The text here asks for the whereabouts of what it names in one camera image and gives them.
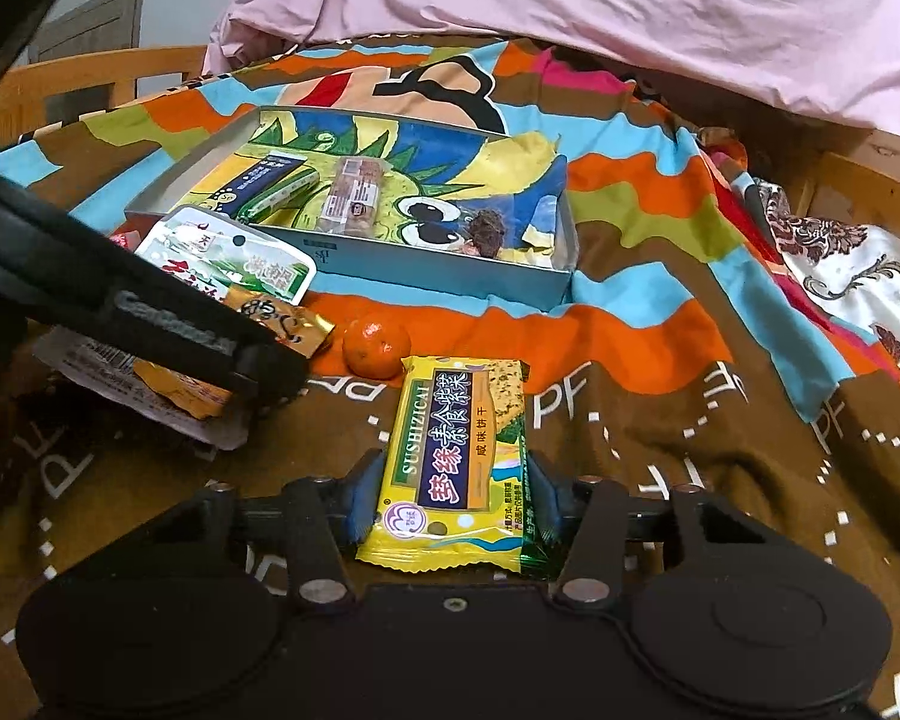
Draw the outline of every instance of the door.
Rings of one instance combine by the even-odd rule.
[[[46,62],[80,53],[140,46],[143,0],[91,0],[45,23],[29,46],[29,61]],[[48,122],[71,122],[108,107],[109,86],[80,89],[47,98]]]

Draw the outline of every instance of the yellow snack wrapper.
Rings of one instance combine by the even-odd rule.
[[[528,567],[523,365],[408,357],[379,517],[358,560],[429,571],[491,562]]]
[[[230,399],[229,389],[184,376],[175,370],[154,365],[146,360],[135,360],[133,372],[156,394],[163,395],[176,408],[183,409],[195,419],[220,416]]]
[[[255,293],[236,285],[229,288],[223,303],[269,327],[276,333],[280,343],[290,346],[308,360],[322,346],[326,346],[334,328],[333,324],[310,309],[293,306],[267,293]],[[156,394],[168,398],[173,405],[197,419],[220,416],[231,396],[228,389],[184,376],[145,360],[136,360],[133,372]]]

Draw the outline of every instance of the floral patterned fabric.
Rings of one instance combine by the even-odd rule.
[[[866,240],[864,225],[790,215],[783,191],[768,192],[767,220],[780,252],[803,257],[812,265],[831,254],[850,254]]]
[[[776,245],[807,295],[875,333],[900,368],[900,240],[871,225],[794,217],[783,189],[757,185]]]

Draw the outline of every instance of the barcode label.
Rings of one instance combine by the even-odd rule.
[[[97,343],[96,341],[90,341],[88,346],[90,346],[94,354],[110,367],[115,368],[115,370],[119,370],[121,373],[131,373],[133,371],[133,363],[136,358],[132,354],[127,354],[127,352],[120,351],[114,346],[107,346],[105,343]]]

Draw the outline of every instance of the brown fabric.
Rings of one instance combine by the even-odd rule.
[[[47,159],[61,167],[29,189],[58,208],[71,209],[159,148],[159,143],[151,141],[111,146],[95,138],[86,124],[76,122],[40,139],[40,149]]]

